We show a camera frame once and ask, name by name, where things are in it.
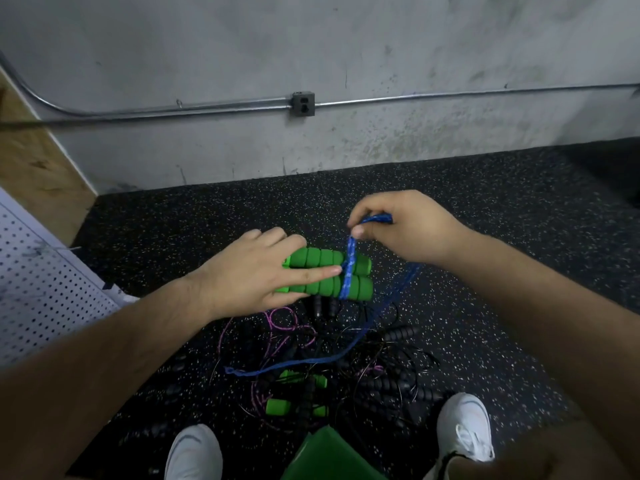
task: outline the plywood board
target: plywood board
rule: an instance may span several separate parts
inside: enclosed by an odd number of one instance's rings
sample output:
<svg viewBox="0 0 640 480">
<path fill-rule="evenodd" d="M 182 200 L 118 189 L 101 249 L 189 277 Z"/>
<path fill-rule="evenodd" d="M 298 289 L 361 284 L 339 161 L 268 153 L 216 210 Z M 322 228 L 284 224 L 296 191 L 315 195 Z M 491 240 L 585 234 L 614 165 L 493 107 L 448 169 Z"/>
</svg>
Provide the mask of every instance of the plywood board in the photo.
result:
<svg viewBox="0 0 640 480">
<path fill-rule="evenodd" d="M 0 72 L 0 121 L 34 116 Z M 0 186 L 70 245 L 95 195 L 44 128 L 0 132 Z"/>
</svg>

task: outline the person's right arm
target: person's right arm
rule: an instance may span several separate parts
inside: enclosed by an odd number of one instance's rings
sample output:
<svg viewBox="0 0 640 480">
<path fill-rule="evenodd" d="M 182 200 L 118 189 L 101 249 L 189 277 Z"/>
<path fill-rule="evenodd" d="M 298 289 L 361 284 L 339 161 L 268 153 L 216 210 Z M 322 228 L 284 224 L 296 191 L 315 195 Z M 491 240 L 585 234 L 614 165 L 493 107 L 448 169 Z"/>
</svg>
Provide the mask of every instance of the person's right arm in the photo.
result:
<svg viewBox="0 0 640 480">
<path fill-rule="evenodd" d="M 358 225 L 370 212 L 389 212 L 394 222 Z M 640 316 L 472 231 L 418 191 L 365 197 L 348 226 L 357 239 L 380 241 L 468 284 L 640 476 Z"/>
</svg>

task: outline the white perforated board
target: white perforated board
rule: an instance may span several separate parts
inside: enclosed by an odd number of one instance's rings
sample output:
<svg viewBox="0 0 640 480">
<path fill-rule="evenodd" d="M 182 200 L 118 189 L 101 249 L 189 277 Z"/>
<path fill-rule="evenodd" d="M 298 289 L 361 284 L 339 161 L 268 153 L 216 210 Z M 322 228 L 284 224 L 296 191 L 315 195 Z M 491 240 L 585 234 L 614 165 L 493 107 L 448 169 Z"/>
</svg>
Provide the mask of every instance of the white perforated board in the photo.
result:
<svg viewBox="0 0 640 480">
<path fill-rule="evenodd" d="M 0 367 L 136 298 L 104 282 L 0 189 Z"/>
</svg>

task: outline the blue braided cord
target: blue braided cord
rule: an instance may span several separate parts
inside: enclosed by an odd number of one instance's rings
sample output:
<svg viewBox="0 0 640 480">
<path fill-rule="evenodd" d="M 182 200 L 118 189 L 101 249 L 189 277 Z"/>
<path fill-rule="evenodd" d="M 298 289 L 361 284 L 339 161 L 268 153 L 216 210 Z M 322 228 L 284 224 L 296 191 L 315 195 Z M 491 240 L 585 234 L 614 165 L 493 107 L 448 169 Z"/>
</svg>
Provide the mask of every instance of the blue braided cord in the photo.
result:
<svg viewBox="0 0 640 480">
<path fill-rule="evenodd" d="M 391 214 L 377 214 L 375 216 L 365 217 L 361 224 L 365 222 L 386 222 L 392 223 L 394 221 Z M 349 290 L 351 288 L 351 277 L 353 275 L 353 266 L 356 263 L 356 240 L 349 236 L 347 241 L 347 259 L 342 263 L 342 270 L 344 272 L 344 278 L 342 280 L 342 288 L 340 289 L 339 299 L 347 299 L 349 297 Z"/>
<path fill-rule="evenodd" d="M 264 372 L 274 371 L 276 369 L 283 369 L 284 367 L 299 365 L 301 363 L 330 363 L 330 362 L 335 362 L 336 360 L 341 359 L 347 354 L 347 352 L 349 352 L 352 348 L 355 347 L 355 345 L 360 341 L 360 339 L 364 337 L 366 332 L 368 332 L 369 329 L 371 329 L 372 325 L 376 322 L 377 318 L 391 304 L 391 302 L 396 300 L 396 298 L 400 295 L 400 293 L 402 293 L 402 291 L 408 286 L 409 282 L 411 282 L 411 280 L 414 279 L 416 274 L 418 274 L 421 266 L 422 265 L 416 264 L 416 263 L 411 263 L 408 266 L 408 271 L 407 271 L 407 274 L 404 275 L 404 279 L 402 279 L 400 284 L 396 286 L 391 293 L 389 293 L 388 297 L 384 299 L 384 301 L 380 304 L 380 306 L 373 311 L 373 313 L 371 314 L 371 318 L 363 323 L 362 329 L 358 332 L 358 334 L 354 337 L 351 343 L 347 345 L 345 350 L 343 350 L 342 352 L 339 352 L 338 354 L 335 354 L 335 355 L 329 355 L 329 357 L 309 358 L 309 359 L 302 359 L 302 360 L 286 360 L 284 362 L 275 363 L 273 365 L 270 365 L 269 367 L 260 369 L 259 371 L 245 372 L 245 371 L 237 371 L 233 367 L 225 367 L 225 372 L 227 374 L 233 374 L 238 377 L 253 377 L 253 376 L 258 376 L 260 374 L 263 374 Z"/>
</svg>

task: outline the concrete wall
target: concrete wall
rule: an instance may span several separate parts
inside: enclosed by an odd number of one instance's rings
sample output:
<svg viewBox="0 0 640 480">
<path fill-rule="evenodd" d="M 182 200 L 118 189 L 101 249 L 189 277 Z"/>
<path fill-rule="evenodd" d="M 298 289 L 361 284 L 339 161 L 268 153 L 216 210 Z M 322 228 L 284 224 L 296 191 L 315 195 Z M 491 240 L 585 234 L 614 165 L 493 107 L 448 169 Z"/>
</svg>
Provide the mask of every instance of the concrete wall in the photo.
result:
<svg viewBox="0 0 640 480">
<path fill-rule="evenodd" d="M 0 47 L 87 110 L 640 80 L 640 0 L 0 0 Z M 99 192 L 640 135 L 629 91 L 59 131 Z M 41 116 L 47 116 L 43 109 Z"/>
</svg>

